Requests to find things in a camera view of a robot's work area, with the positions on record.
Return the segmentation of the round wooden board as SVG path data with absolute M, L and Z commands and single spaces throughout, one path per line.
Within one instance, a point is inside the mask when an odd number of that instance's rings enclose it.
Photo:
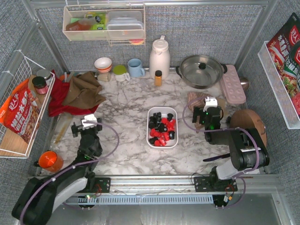
M 260 116 L 253 110 L 242 109 L 237 110 L 231 117 L 230 128 L 256 128 L 260 137 L 265 145 L 267 146 L 267 134 L 266 127 Z

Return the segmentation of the red jar black lid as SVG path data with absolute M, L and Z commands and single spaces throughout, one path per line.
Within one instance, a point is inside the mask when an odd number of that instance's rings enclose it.
M 37 94 L 44 95 L 48 92 L 48 86 L 45 78 L 36 76 L 32 79 L 32 84 Z

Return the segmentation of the pink egg tray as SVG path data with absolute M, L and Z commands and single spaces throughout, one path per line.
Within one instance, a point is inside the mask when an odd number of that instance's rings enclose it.
M 234 65 L 221 64 L 224 72 L 220 79 L 222 92 L 229 104 L 241 105 L 246 102 L 246 95 L 240 83 Z

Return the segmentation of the cream wall shelf basket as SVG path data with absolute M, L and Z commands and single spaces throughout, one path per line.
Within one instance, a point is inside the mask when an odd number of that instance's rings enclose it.
M 146 40 L 145 5 L 65 6 L 62 31 L 70 41 L 105 40 L 110 45 L 143 45 Z

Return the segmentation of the steel pot with lid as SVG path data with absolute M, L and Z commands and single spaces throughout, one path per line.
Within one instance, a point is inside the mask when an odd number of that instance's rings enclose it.
M 188 86 L 203 90 L 218 83 L 228 68 L 210 56 L 192 55 L 176 66 L 175 71 Z

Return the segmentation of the red cloth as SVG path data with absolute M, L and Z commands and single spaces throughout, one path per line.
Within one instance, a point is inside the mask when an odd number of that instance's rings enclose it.
M 69 82 L 63 82 L 59 78 L 55 79 L 51 92 L 52 99 L 48 107 L 50 117 L 57 116 L 63 112 L 70 113 L 71 115 L 86 115 L 94 113 L 97 110 L 99 105 L 91 109 L 79 109 L 72 106 L 63 106 L 62 102 L 67 96 L 69 90 Z

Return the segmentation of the green lid cup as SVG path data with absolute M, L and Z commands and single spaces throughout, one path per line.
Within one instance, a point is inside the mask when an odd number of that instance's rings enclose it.
M 123 82 L 123 81 L 129 81 L 130 75 L 127 72 L 127 69 L 124 65 L 116 65 L 113 68 L 113 73 L 116 81 Z

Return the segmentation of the white storage tray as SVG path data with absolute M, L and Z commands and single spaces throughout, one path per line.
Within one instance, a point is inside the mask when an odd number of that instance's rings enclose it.
M 151 148 L 174 148 L 179 142 L 177 112 L 166 106 L 149 109 L 146 132 L 146 141 Z

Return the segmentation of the orange ball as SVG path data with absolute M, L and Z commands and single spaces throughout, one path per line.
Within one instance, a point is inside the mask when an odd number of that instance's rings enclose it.
M 49 172 L 56 173 L 63 167 L 63 159 L 54 151 L 46 151 L 37 161 L 37 167 L 45 169 Z

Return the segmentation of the clear plastic containers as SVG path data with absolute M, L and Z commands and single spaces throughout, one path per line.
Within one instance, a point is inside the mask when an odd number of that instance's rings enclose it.
M 107 19 L 106 29 L 111 40 L 140 39 L 144 36 L 140 11 L 111 11 Z

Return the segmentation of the small glass cup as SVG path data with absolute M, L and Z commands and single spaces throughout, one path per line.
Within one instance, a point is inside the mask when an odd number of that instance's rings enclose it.
M 102 81 L 102 82 L 110 82 L 110 80 L 111 80 L 111 74 L 110 73 L 99 74 L 97 76 L 97 79 L 99 81 Z

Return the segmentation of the metal base rail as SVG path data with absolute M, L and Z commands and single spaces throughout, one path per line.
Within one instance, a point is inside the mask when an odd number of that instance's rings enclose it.
M 284 188 L 274 174 L 246 174 L 212 187 L 208 176 L 129 175 L 95 177 L 94 185 L 80 178 L 56 193 L 40 190 L 30 205 L 54 212 L 67 205 L 87 210 L 100 205 L 209 204 L 221 209 L 240 203 L 247 195 L 276 198 Z

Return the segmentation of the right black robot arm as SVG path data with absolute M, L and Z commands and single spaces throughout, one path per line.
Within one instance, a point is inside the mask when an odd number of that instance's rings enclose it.
M 236 191 L 235 177 L 257 168 L 268 166 L 270 156 L 266 149 L 266 131 L 259 127 L 261 118 L 250 109 L 237 110 L 229 118 L 229 128 L 221 129 L 221 107 L 207 109 L 194 107 L 193 123 L 204 126 L 205 140 L 212 145 L 227 145 L 229 153 L 221 166 L 212 168 L 208 177 L 195 177 L 195 189 L 200 191 Z

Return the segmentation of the blue mug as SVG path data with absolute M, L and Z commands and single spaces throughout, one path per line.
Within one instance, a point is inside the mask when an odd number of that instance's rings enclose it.
M 129 75 L 132 78 L 144 77 L 145 70 L 140 59 L 130 59 L 127 63 Z

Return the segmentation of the white thermos jug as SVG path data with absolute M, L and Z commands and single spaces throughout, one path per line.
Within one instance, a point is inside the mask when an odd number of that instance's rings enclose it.
M 162 35 L 160 39 L 152 43 L 152 50 L 150 52 L 149 73 L 152 78 L 155 77 L 156 71 L 162 72 L 162 80 L 169 76 L 170 70 L 170 53 L 169 44 Z

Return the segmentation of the green label bottle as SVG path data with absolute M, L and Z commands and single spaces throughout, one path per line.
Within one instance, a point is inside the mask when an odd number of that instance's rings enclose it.
M 90 30 L 106 30 L 107 13 L 89 12 L 84 15 L 84 18 L 95 20 Z

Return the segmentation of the orange spice bottle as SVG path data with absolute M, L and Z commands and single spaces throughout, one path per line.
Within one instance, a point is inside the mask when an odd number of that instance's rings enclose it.
M 154 85 L 161 86 L 162 85 L 162 71 L 155 71 Z

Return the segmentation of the red seasoning packets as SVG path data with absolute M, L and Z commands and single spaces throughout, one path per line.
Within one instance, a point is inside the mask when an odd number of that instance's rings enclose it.
M 300 19 L 295 12 L 267 43 L 280 79 L 300 114 Z

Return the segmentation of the white orange bowl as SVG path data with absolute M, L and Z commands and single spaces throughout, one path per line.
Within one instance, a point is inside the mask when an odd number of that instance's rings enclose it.
M 112 60 L 108 57 L 101 57 L 94 62 L 95 68 L 99 72 L 109 72 L 112 69 Z

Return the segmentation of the brown cloth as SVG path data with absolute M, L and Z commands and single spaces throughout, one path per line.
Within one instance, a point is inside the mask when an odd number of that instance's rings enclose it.
M 62 105 L 79 109 L 91 109 L 106 101 L 106 98 L 99 94 L 100 91 L 102 91 L 102 86 L 94 77 L 94 73 L 88 71 L 78 77 L 71 78 L 69 90 Z

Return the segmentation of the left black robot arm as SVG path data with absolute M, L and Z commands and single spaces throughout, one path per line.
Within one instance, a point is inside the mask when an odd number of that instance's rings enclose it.
M 91 125 L 87 120 L 82 120 L 79 126 L 72 125 L 73 136 L 81 136 L 75 160 L 48 178 L 31 178 L 13 207 L 14 218 L 25 225 L 45 225 L 56 208 L 70 196 L 93 187 L 93 170 L 103 151 L 98 137 L 101 122 L 101 118 L 96 118 Z

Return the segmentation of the striped pink cloth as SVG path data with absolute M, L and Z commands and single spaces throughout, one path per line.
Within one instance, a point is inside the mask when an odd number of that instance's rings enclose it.
M 194 107 L 204 107 L 205 98 L 212 97 L 212 95 L 201 93 L 201 92 L 189 92 L 187 94 L 187 97 L 189 103 L 188 108 L 193 112 Z M 226 101 L 219 97 L 216 97 L 216 100 L 217 100 L 217 105 L 226 111 L 226 106 L 225 106 Z

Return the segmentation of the red snack bag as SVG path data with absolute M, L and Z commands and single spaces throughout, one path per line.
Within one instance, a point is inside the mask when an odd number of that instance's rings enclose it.
M 29 79 L 26 79 L 17 85 L 0 108 L 0 123 L 26 143 L 30 142 L 35 126 L 39 125 L 39 108 L 32 102 L 28 84 Z

